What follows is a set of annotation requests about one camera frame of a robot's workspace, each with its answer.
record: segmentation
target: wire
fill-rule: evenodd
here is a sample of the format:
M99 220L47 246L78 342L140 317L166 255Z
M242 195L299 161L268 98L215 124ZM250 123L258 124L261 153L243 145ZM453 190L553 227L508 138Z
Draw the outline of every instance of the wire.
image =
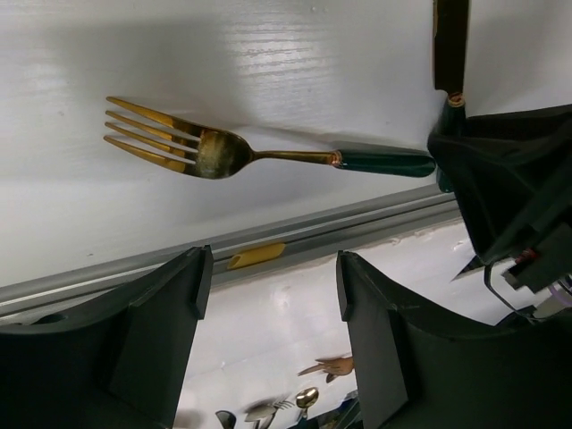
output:
M538 323L543 322L545 320L552 319L554 316L559 315L560 313L566 311L566 309L564 308L564 309L560 310L558 313L555 313L553 315L548 315L546 317L534 317L533 315L527 315L527 314L523 313L522 311L517 310L516 308L514 308L514 306L512 304L510 304L505 298L503 298L501 296L501 294L499 292L497 292L492 286L492 283L491 283L492 268L495 266L495 264L496 264L496 262L493 262L491 264L484 266L484 285L486 286L486 289L488 289L492 293L492 295L497 297L497 299L500 302L502 302L505 306L510 308L512 311L514 311L517 315L524 317L528 321L528 323L538 324ZM570 274L563 277L559 281L559 285L562 286L562 288L567 293L572 295L572 277Z
M568 295L572 296L572 279L570 278L570 274L558 280L558 284Z
M530 316L530 315L526 315L525 313L523 313L522 311L517 310L516 308L514 308L512 306L512 304L510 304L505 298L503 298L501 296L501 294L499 292L497 292L492 284L491 284L491 274L492 274L492 268L494 267L495 263L492 264L488 264L484 267L484 285L486 286L486 289L490 290L491 293L497 297L497 299L502 302L505 306L507 306L508 308L510 308L512 311L514 311L517 315L520 315L521 317L524 317L530 324L536 324L537 322L539 322L542 319L538 319L536 317Z

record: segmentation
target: fork tine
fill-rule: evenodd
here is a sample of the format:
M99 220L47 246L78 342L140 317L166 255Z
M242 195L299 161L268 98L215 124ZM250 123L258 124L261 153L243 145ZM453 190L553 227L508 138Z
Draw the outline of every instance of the fork tine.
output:
M194 122L189 122L181 118L170 116L169 114L163 114L161 112L157 112L157 110L149 109L147 107L143 107L142 105L135 105L133 103L130 103L129 101L121 100L120 98L117 97L108 97L106 98L106 100L115 105L118 105L119 107L123 107L124 109L129 110L130 112L133 112L135 114L140 114L141 116L144 116L150 119L151 121L159 122L163 124L165 127L173 128L175 130L181 130L194 137L200 138L201 134L205 130L206 131L215 130L213 128L203 127L202 125L199 125Z
M118 147L119 149L123 149L134 156L138 156L139 158L149 161L150 163L160 165L174 172L182 172L184 174L195 175L194 166L191 164L183 163L182 161L177 161L176 159L172 159L167 156L154 154L153 152L149 152L145 149L141 149L139 147L134 147L132 145L128 145L127 143L123 143L122 141L114 139L113 137L110 136L104 136L104 140L107 143L111 143L112 145Z
M192 147L193 149L198 148L198 142L195 140L185 139L182 136L176 136L174 134L171 134L170 132L159 130L158 128L151 127L139 121L134 121L130 118L126 118L125 116L116 114L115 112L111 112L109 110L105 111L105 114L111 116L112 118L118 121L128 123L132 127L139 128L140 130L146 131L149 134L153 134L154 136L160 137L161 139L170 140L173 143L177 143L178 145L184 147Z
M169 152L172 155L180 156L180 157L189 159L191 161L197 160L197 152L187 152L186 150L178 149L177 147L172 147L172 146L169 146L165 143L160 143L160 142L155 141L153 139L150 139L148 137L141 136L141 135L137 134L136 132L125 130L125 129L118 127L117 125L112 124L110 122L106 122L105 126L107 128L111 128L112 130L120 132L124 136L131 137L132 139L138 140L141 143L145 143L145 144L147 144L151 147L154 147L156 149L163 150L165 152Z

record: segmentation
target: fork handle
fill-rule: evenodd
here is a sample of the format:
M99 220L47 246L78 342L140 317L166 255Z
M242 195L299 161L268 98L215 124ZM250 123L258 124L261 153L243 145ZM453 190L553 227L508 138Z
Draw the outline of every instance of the fork handle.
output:
M375 172L394 176L426 177L435 170L435 161L412 151L338 150L334 166L352 172Z

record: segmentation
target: cable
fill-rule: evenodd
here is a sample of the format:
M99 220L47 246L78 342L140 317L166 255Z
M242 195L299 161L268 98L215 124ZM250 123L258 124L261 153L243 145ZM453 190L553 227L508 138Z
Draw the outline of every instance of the cable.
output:
M497 297L497 299L499 299L500 302L502 302L505 306L510 308L512 311L514 311L517 315L524 317L530 324L536 324L537 322L542 320L542 319L537 319L536 317L533 317L530 315L526 315L522 311L517 310L516 308L514 308L512 306L512 304L510 304L505 298L503 298L499 292L497 292L493 288L493 286L491 284L491 274L492 274L492 268L494 267L494 264L495 263L493 262L492 264L488 264L484 267L484 285L486 286L486 289L490 290L491 293L495 297Z
M568 295L572 296L572 278L570 278L570 274L558 280L558 284Z
M551 284L548 287L548 290L551 292L552 296L564 307L572 307L572 299L566 293L560 293L556 287Z
M553 315L548 315L546 317L534 317L533 315L527 315L527 314L523 313L522 311L517 310L516 308L513 307L512 304L510 304L505 298L503 298L501 296L501 294L499 292L497 292L492 286L492 283L491 283L492 268L495 266L495 264L496 264L496 262L493 262L491 264L484 266L484 285L486 286L486 289L488 289L492 293L492 295L494 295L500 302L502 302L505 306L510 308L512 311L514 311L517 315L524 317L528 321L528 323L538 324L538 323L543 322L545 320L552 319L554 316L559 315L560 313L567 310L566 308L564 308L564 309L560 310L558 313L555 313ZM559 284L560 284L560 286L562 286L562 288L567 293L572 295L572 277L570 276L570 274L563 277L559 281Z

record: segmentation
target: fork neck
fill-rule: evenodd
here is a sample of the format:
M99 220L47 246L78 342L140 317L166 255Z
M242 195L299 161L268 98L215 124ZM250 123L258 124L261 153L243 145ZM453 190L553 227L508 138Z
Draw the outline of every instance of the fork neck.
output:
M338 152L296 152L296 151L280 151L265 150L254 153L254 160L257 159L287 159L290 161L299 161L302 163L337 165L341 161Z

